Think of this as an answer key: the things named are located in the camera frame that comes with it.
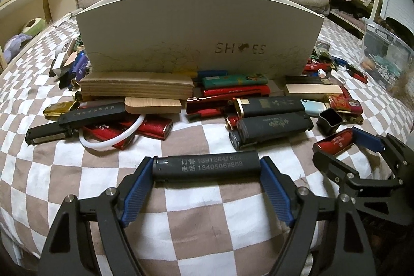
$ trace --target teal object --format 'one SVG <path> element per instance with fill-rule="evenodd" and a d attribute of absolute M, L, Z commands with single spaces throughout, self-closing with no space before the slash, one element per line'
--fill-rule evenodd
<path fill-rule="evenodd" d="M 210 76 L 202 79 L 205 89 L 233 87 L 233 86 L 252 86 L 264 85 L 268 83 L 266 76 L 262 74 L 251 75 L 224 75 L 224 76 Z"/>

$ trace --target wooden block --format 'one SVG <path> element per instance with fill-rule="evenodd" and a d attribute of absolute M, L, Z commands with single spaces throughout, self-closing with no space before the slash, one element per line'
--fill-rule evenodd
<path fill-rule="evenodd" d="M 342 95 L 336 85 L 286 84 L 286 96 L 297 96 L 309 100 L 321 100 L 325 95 Z"/>
<path fill-rule="evenodd" d="M 189 76 L 170 73 L 92 72 L 80 81 L 82 94 L 186 100 L 192 96 Z"/>
<path fill-rule="evenodd" d="M 180 100 L 169 98 L 125 98 L 125 110 L 130 114 L 170 114 L 181 112 Z"/>

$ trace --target gold lighter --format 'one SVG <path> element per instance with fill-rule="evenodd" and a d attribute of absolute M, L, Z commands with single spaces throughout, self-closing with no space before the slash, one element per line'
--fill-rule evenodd
<path fill-rule="evenodd" d="M 58 117 L 61 114 L 76 110 L 77 108 L 79 108 L 78 101 L 55 103 L 44 109 L 43 115 L 45 115 L 45 117 Z"/>

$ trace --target white box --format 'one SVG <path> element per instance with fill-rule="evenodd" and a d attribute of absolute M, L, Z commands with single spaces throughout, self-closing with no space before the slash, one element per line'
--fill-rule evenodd
<path fill-rule="evenodd" d="M 102 0 L 76 15 L 94 71 L 299 75 L 323 17 L 288 0 Z"/>

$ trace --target metal screw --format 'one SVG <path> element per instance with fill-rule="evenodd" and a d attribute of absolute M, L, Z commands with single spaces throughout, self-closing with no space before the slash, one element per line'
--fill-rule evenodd
<path fill-rule="evenodd" d="M 116 187 L 108 187 L 105 190 L 105 194 L 109 196 L 114 195 L 115 193 L 116 193 Z"/>
<path fill-rule="evenodd" d="M 348 202 L 349 201 L 349 195 L 346 195 L 344 193 L 339 195 L 339 199 L 341 199 L 343 202 Z"/>
<path fill-rule="evenodd" d="M 65 202 L 72 202 L 75 200 L 75 196 L 74 195 L 67 195 L 65 197 Z"/>
<path fill-rule="evenodd" d="M 304 186 L 301 186 L 298 188 L 298 192 L 300 195 L 308 195 L 309 194 L 309 189 L 307 189 Z"/>

